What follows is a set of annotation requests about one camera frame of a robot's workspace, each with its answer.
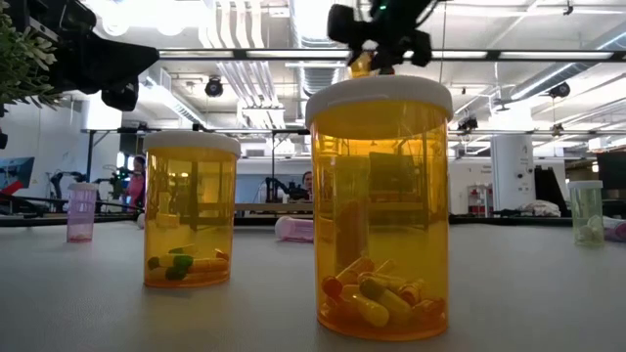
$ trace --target white table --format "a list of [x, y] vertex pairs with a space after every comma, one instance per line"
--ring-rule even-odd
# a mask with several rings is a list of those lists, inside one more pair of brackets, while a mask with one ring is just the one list
[[570, 229], [454, 226], [450, 329], [415, 342], [345, 337], [315, 318], [313, 245], [238, 229], [232, 280], [142, 285], [143, 232], [96, 225], [0, 229], [0, 351], [624, 351], [626, 245]]

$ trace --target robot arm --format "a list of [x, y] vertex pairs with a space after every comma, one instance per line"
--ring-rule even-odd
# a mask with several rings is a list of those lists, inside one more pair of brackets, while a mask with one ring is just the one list
[[[335, 4], [329, 11], [328, 35], [332, 40], [348, 45], [352, 51], [349, 65], [362, 54], [363, 44], [372, 40], [378, 47], [371, 70], [390, 69], [402, 64], [407, 51], [413, 51], [413, 65], [426, 66], [432, 60], [430, 35], [417, 27], [441, 1], [444, 0], [372, 0], [370, 22], [355, 21], [353, 8]], [[431, 5], [430, 11], [418, 23], [418, 17], [428, 5]]]

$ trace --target red object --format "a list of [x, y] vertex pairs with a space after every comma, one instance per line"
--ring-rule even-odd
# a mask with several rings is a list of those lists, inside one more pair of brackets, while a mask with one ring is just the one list
[[0, 191], [0, 193], [2, 193], [3, 195], [11, 196], [13, 193], [19, 191], [22, 188], [23, 188], [23, 184], [22, 182], [20, 182], [20, 180], [18, 180], [12, 183], [11, 185], [7, 186], [4, 190]]

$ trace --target person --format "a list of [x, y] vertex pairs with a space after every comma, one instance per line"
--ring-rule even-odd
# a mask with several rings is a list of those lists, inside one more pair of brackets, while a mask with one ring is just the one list
[[144, 199], [146, 198], [146, 159], [141, 155], [135, 156], [133, 174], [130, 176], [126, 192], [130, 196], [129, 205], [138, 208], [144, 207]]
[[304, 186], [304, 190], [309, 194], [307, 200], [313, 200], [313, 172], [306, 171], [302, 175], [302, 185]]

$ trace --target desk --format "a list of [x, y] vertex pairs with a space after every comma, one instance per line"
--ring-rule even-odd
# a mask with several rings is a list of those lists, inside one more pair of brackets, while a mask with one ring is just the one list
[[142, 285], [143, 232], [97, 224], [0, 229], [0, 351], [624, 351], [626, 245], [573, 244], [571, 229], [458, 225], [450, 328], [414, 342], [336, 334], [315, 318], [313, 245], [238, 228], [221, 286]]

